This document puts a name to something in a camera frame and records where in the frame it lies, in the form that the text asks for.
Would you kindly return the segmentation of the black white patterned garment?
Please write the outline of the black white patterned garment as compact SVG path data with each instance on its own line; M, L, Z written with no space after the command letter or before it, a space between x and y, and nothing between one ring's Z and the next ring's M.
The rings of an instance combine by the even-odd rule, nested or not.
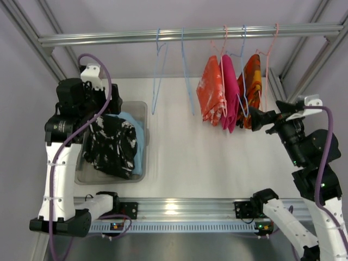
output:
M135 127L117 116L101 115L90 125L82 157L94 169L129 180L138 143Z

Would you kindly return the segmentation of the light blue trousers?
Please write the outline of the light blue trousers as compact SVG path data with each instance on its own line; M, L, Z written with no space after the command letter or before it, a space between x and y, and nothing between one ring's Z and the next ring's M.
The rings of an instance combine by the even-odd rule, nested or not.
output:
M145 145L145 135L144 135L144 125L140 120L136 120L130 113L120 112L119 118L128 121L135 128L137 148L134 157L134 169L132 171L133 175L142 175L142 158Z

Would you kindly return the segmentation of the light blue wire hanger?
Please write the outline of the light blue wire hanger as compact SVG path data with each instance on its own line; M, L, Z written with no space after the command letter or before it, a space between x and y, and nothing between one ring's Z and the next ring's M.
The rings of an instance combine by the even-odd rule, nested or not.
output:
M156 33L156 60L154 66L153 74L153 85L152 85L152 106L151 114L154 115L156 112L159 91L161 87L162 78L164 75L164 67L166 64L167 52L168 52L168 43L160 43L160 28L157 29Z

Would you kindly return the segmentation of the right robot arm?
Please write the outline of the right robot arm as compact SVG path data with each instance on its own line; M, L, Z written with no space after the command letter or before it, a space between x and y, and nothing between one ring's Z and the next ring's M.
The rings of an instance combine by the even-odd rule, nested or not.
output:
M277 101L279 113L250 108L251 129L272 125L293 165L295 186L315 228L307 231L270 188L250 198L253 214L275 223L300 260L347 260L347 229L342 212L342 190L330 162L340 158L333 133L331 110L318 98L305 97L294 104Z

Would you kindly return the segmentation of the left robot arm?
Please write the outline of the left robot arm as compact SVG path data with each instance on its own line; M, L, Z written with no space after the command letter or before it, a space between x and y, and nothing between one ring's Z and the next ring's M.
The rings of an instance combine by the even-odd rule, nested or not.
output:
M116 84L97 87L90 81L69 78L59 82L55 113L45 124L47 176L45 193L37 217L29 222L35 232L68 237L85 237L91 223L106 213L116 212L119 198L115 192L101 191L92 200L74 205L74 179L83 147L84 129L67 144L64 141L92 119L105 105L107 112L120 111L122 99Z

